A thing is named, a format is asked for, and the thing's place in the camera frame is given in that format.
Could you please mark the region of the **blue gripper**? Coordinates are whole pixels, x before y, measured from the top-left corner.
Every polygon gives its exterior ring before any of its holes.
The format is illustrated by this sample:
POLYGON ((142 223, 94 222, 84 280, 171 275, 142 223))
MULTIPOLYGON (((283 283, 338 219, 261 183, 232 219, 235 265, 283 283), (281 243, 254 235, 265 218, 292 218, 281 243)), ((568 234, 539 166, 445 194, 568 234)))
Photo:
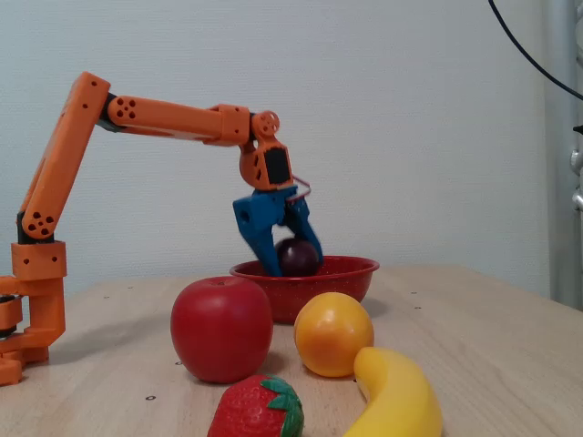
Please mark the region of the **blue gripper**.
POLYGON ((285 226, 294 237, 309 242, 323 263, 321 243, 309 221, 310 210, 305 199, 288 202, 297 193, 297 186, 272 191, 255 190, 250 196, 233 202, 233 210, 240 234, 250 246, 264 271, 272 277, 281 277, 281 267, 273 242, 272 227, 285 226))

